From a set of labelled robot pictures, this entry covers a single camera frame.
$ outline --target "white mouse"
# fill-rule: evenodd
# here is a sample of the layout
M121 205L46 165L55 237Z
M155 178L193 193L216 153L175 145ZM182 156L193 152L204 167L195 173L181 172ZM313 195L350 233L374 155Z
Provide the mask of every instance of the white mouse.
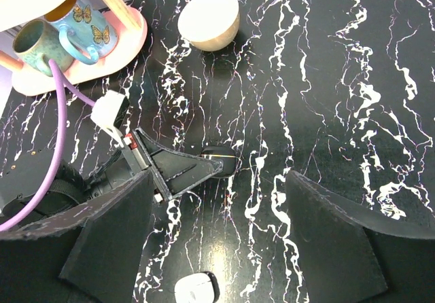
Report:
M213 303L215 291L210 277L204 272L181 278L175 284L177 303Z

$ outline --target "black object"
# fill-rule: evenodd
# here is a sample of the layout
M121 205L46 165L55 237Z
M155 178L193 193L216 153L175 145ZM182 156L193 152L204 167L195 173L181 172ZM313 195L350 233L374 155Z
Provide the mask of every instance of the black object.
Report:
M310 301L435 302L435 232L291 172L285 192Z
M0 233L0 302L130 302L152 174L15 232Z
M23 154L1 179L0 210L5 217L16 215L38 190L52 161L54 150ZM48 193L20 226L56 215L86 201L86 184L79 172L62 160Z
M236 154L229 147L213 145L203 149L201 157L222 162L222 172L214 175L216 179L229 177L236 171Z
M213 292L215 294L215 299L214 299L213 303L216 303L220 299L220 289L219 289L218 280L217 280L215 274L213 274L212 272L204 271L204 273L210 278L211 285L213 286Z
M163 147L141 128L133 131L130 138L132 144L122 149L121 155L116 151L119 159L111 159L111 163L100 168L97 175L86 180L90 184L89 196L102 195L132 175L150 169L155 193L160 194L163 201L170 201L211 177L234 173L236 158L230 148L211 147L232 155L231 158L207 159Z

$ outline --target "butterfly mug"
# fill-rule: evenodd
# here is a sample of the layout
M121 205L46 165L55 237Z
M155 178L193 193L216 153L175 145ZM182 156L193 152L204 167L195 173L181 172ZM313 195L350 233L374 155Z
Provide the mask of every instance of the butterfly mug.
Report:
M115 29L88 0L66 0L44 18L59 30L62 47L88 65L108 55L118 42Z

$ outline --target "pink base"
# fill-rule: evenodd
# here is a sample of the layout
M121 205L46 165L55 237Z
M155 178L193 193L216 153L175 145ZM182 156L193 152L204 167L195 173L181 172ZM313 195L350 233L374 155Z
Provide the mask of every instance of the pink base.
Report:
M141 28L137 30L127 29L115 14L105 12L104 17L114 26L118 32L118 44L105 58L101 58L96 64L86 65L75 60L65 72L72 84L78 84L88 80L103 77L119 71L131 62L142 49L147 36L147 23L141 12L129 7L130 12L140 22ZM54 79L24 64L24 67L12 75L14 89L26 96L36 96L56 89Z

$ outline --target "mug handle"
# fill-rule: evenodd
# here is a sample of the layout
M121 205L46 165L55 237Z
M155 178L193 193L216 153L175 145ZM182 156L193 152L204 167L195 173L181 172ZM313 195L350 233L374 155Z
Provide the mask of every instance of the mug handle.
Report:
M39 54L36 60L36 67L43 74L48 75L49 77L53 76L52 70L50 66L46 63L47 56L45 54Z
M92 65L98 62L99 55L98 52L91 46L86 48L87 53L89 54L89 57L84 56L75 46L69 41L68 38L68 27L62 26L59 28L59 41L62 47L76 60L79 60L80 62Z

